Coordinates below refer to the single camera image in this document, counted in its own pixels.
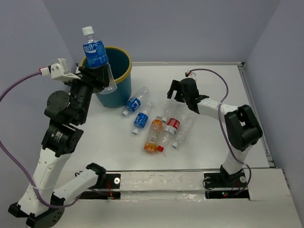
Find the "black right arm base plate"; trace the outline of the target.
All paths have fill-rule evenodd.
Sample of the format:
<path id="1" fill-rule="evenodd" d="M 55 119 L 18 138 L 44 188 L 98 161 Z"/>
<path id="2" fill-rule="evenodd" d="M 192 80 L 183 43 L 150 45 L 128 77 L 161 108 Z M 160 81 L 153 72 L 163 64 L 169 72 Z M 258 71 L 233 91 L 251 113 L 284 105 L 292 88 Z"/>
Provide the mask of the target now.
<path id="1" fill-rule="evenodd" d="M 249 191 L 244 187 L 247 179 L 244 172 L 241 172 L 231 180 L 220 178 L 220 172 L 204 173 L 202 185 L 205 188 L 205 198 L 207 200 L 221 199 L 249 199 Z"/>

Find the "clear bottle red label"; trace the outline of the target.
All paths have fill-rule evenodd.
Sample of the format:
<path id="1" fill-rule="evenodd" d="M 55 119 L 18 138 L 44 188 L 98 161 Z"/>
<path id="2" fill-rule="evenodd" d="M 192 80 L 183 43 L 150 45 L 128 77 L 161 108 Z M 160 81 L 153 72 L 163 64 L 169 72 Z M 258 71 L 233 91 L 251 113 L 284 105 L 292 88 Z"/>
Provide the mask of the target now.
<path id="1" fill-rule="evenodd" d="M 157 151 L 163 152 L 164 149 L 170 144 L 173 140 L 177 130 L 180 126 L 180 121 L 175 118 L 170 118 L 163 129 L 162 137 L 159 141 L 159 145 L 157 147 Z"/>

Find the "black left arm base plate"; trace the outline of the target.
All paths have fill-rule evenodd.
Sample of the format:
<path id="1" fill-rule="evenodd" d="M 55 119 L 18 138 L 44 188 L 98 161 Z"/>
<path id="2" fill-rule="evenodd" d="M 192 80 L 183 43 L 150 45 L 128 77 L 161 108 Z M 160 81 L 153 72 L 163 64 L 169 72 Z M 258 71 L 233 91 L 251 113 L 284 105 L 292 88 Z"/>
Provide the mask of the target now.
<path id="1" fill-rule="evenodd" d="M 97 181 L 80 196 L 81 200 L 119 200 L 121 174 L 119 172 L 107 172 L 104 180 Z"/>

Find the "clear unlabelled plastic bottle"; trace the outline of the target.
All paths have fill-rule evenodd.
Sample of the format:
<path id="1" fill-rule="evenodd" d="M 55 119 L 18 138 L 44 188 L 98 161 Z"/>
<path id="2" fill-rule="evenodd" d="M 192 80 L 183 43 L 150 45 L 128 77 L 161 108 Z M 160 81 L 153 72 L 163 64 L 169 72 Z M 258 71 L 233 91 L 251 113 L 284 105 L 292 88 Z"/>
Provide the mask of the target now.
<path id="1" fill-rule="evenodd" d="M 175 114 L 178 102 L 174 99 L 169 99 L 165 105 L 163 115 L 162 115 L 162 122 L 167 124 L 169 119 L 172 118 Z"/>

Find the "blue label Pocari bottle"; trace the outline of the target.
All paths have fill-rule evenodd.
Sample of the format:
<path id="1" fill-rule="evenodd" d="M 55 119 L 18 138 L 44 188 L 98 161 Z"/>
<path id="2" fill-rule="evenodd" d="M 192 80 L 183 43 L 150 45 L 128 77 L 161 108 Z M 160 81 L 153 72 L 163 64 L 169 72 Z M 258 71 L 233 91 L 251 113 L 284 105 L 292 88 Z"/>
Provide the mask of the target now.
<path id="1" fill-rule="evenodd" d="M 100 69 L 103 78 L 108 82 L 108 85 L 105 86 L 105 89 L 100 94 L 105 95 L 114 92 L 117 89 L 117 85 L 102 41 L 95 36 L 92 26 L 82 28 L 82 32 L 86 41 L 83 45 L 83 50 L 89 67 Z"/>

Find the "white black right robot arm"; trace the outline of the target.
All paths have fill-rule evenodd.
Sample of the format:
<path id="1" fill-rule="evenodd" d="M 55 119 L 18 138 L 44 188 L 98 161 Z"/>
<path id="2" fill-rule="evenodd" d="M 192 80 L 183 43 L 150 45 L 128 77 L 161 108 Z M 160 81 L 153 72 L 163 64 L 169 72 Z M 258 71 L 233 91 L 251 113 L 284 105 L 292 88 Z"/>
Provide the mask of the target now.
<path id="1" fill-rule="evenodd" d="M 240 107 L 227 105 L 199 94 L 193 78 L 173 80 L 167 98 L 185 103 L 191 111 L 219 121 L 229 152 L 219 172 L 205 175 L 206 188 L 231 188 L 240 182 L 245 176 L 243 168 L 247 166 L 245 159 L 249 150 L 263 135 L 252 108 L 246 104 Z"/>

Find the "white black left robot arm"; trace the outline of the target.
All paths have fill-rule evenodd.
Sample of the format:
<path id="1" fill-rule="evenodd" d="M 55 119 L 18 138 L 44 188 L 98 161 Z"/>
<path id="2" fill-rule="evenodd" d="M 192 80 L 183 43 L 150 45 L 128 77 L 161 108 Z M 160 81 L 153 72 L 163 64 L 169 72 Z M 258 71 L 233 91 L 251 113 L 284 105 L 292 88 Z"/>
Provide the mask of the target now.
<path id="1" fill-rule="evenodd" d="M 56 188 L 64 165 L 83 135 L 78 126 L 86 122 L 92 94 L 109 86 L 109 66 L 95 69 L 82 66 L 79 73 L 73 74 L 54 64 L 41 68 L 39 74 L 62 81 L 70 91 L 55 91 L 47 99 L 44 114 L 50 122 L 41 143 L 37 167 L 34 174 L 28 176 L 29 186 L 24 195 L 11 204 L 8 211 L 17 218 L 26 218 L 29 228 L 51 228 L 83 192 L 105 183 L 105 168 L 91 163 L 70 182 Z"/>

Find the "clear bottle blue cap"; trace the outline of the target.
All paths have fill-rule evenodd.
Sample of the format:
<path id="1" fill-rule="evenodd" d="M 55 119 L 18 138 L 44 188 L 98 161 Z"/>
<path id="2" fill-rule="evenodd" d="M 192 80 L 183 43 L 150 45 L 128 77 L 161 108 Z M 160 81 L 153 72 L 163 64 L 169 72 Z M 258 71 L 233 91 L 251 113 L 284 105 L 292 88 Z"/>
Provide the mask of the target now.
<path id="1" fill-rule="evenodd" d="M 190 131 L 192 130 L 194 124 L 196 122 L 196 116 L 193 114 L 189 114 L 183 120 L 180 129 L 178 130 L 178 134 L 175 137 L 172 147 L 174 149 L 179 148 L 187 139 Z"/>

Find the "orange label tea bottle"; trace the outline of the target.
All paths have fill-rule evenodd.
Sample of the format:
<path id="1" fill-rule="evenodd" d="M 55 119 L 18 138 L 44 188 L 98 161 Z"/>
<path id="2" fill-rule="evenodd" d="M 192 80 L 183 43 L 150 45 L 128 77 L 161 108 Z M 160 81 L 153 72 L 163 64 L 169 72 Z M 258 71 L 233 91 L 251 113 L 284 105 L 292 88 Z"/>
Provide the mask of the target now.
<path id="1" fill-rule="evenodd" d="M 157 116 L 151 123 L 149 134 L 144 145 L 144 151 L 147 153 L 156 153 L 158 140 L 162 132 L 163 122 L 162 117 Z"/>

